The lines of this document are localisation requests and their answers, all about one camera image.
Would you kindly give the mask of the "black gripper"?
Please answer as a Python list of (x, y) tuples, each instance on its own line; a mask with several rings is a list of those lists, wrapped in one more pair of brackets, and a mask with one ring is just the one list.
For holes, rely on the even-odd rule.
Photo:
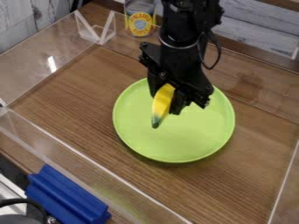
[(173, 115), (178, 115), (192, 102), (202, 109), (209, 104), (213, 87), (201, 68), (206, 44), (202, 40), (186, 48), (150, 42), (138, 46), (138, 61), (146, 67), (150, 96), (165, 83), (174, 87), (169, 109)]

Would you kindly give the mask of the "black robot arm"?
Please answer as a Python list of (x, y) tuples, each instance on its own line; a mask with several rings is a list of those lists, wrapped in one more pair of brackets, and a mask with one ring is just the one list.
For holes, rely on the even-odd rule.
[(220, 0), (161, 0), (162, 23), (156, 45), (140, 44), (140, 63), (146, 67), (149, 93), (162, 85), (174, 87), (169, 112), (180, 114), (184, 107), (208, 106), (213, 87), (204, 72), (213, 63), (204, 61), (208, 43), (220, 46), (212, 28), (221, 23)]

